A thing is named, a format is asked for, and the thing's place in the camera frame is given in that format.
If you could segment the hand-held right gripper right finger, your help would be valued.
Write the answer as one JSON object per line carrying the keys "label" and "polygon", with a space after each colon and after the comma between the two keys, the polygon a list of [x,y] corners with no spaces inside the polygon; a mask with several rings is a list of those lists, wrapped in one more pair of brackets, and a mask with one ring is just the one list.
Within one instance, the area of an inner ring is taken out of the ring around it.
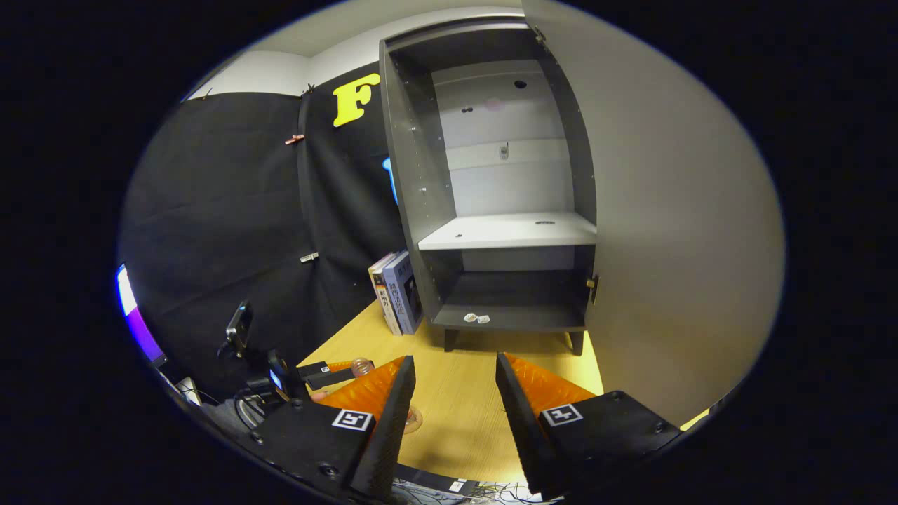
{"label": "hand-held right gripper right finger", "polygon": [[527,487],[546,501],[591,501],[684,434],[625,392],[591,393],[507,352],[496,384]]}

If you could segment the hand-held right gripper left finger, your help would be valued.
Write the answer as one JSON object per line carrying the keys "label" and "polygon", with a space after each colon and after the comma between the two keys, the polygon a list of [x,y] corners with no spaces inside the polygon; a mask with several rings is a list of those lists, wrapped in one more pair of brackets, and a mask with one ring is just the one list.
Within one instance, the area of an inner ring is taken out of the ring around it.
{"label": "hand-held right gripper left finger", "polygon": [[395,358],[320,402],[273,409],[247,450],[324,501],[388,501],[415,386],[413,357]]}

